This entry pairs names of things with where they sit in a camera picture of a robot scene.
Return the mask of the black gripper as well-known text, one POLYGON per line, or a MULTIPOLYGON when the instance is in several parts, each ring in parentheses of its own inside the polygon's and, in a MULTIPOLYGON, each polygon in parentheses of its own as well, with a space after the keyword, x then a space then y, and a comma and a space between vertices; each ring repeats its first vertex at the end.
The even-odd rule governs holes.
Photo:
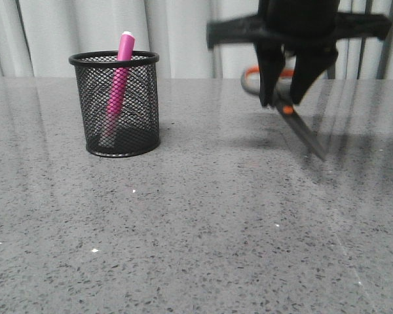
POLYGON ((263 107, 272 105, 285 66, 281 44, 308 48, 295 54, 290 97, 298 105, 316 79, 335 64, 336 41, 367 37, 382 41, 390 31, 392 22, 383 14, 339 12, 338 7, 338 1, 260 1, 254 15, 207 23, 207 47, 255 43, 263 107))

